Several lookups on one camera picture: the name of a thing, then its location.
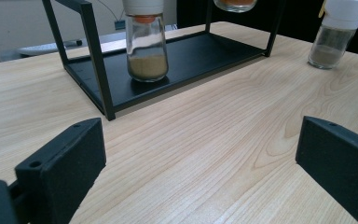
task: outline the transparent glass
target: transparent glass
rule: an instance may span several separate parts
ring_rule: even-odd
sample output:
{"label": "transparent glass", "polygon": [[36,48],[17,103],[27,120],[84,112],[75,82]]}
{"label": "transparent glass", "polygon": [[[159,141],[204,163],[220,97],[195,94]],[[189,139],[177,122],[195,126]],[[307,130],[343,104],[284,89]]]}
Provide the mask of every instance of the transparent glass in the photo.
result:
{"label": "transparent glass", "polygon": [[321,26],[313,42],[309,64],[322,69],[332,69],[339,64],[356,30],[340,30]]}
{"label": "transparent glass", "polygon": [[127,66],[130,75],[142,82],[161,80],[168,72],[162,14],[127,16]]}
{"label": "transparent glass", "polygon": [[252,9],[257,0],[213,0],[214,4],[225,10],[230,12],[246,12]]}

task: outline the wood grain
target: wood grain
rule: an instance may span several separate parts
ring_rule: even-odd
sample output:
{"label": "wood grain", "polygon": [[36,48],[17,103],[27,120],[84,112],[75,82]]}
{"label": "wood grain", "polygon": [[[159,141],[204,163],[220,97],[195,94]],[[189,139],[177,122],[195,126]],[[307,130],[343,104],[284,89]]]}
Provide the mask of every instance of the wood grain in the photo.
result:
{"label": "wood grain", "polygon": [[[260,48],[268,39],[225,22],[212,31]],[[72,223],[356,223],[294,156],[305,115],[358,133],[358,55],[320,70],[310,47],[278,36],[271,57],[111,122],[58,54],[0,63],[0,179],[14,181],[14,166],[66,127],[101,117],[107,164]]]}

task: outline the black metal rack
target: black metal rack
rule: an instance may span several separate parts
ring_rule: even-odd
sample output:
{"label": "black metal rack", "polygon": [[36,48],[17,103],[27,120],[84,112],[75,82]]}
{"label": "black metal rack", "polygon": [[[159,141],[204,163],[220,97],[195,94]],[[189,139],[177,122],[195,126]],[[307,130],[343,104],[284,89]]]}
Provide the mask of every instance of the black metal rack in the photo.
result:
{"label": "black metal rack", "polygon": [[143,101],[183,87],[257,57],[268,57],[282,18],[285,0],[280,0],[267,47],[259,49],[210,33],[213,0],[207,7],[205,30],[167,40],[169,72],[154,83],[132,80],[127,71],[125,49],[102,53],[92,4],[85,0],[56,0],[80,14],[89,56],[68,59],[51,0],[43,0],[48,21],[65,70],[78,83],[108,120],[115,113]]}

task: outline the dark object in background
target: dark object in background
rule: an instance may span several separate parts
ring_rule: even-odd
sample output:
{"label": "dark object in background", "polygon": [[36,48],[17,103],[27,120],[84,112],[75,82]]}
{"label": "dark object in background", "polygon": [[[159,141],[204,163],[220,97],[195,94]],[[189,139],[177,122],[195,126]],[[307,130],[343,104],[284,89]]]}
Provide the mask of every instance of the dark object in background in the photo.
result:
{"label": "dark object in background", "polygon": [[69,127],[0,180],[0,223],[69,223],[105,164],[101,119]]}
{"label": "dark object in background", "polygon": [[[209,0],[177,0],[178,28],[204,24],[207,1]],[[323,20],[323,18],[318,18],[323,1],[287,0],[278,34],[313,43]],[[213,21],[229,21],[268,31],[278,2],[258,0],[252,10],[244,13],[226,12],[213,7]],[[347,51],[358,53],[358,29]]]}
{"label": "dark object in background", "polygon": [[358,221],[358,134],[304,117],[296,161]]}

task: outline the wooden table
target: wooden table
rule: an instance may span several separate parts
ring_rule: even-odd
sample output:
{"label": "wooden table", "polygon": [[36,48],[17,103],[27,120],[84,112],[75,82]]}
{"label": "wooden table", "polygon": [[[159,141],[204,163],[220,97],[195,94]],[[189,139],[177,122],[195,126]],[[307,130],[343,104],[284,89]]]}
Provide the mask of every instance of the wooden table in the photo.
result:
{"label": "wooden table", "polygon": [[[224,22],[212,32],[260,48],[268,38]],[[103,45],[123,47],[124,41]],[[271,57],[110,122],[57,53],[0,63],[0,179],[10,184],[14,167],[46,142],[101,117],[107,164],[73,223],[356,222],[296,164],[295,154],[303,116],[358,133],[358,55],[347,52],[337,68],[320,70],[307,64],[310,47],[277,36]]]}

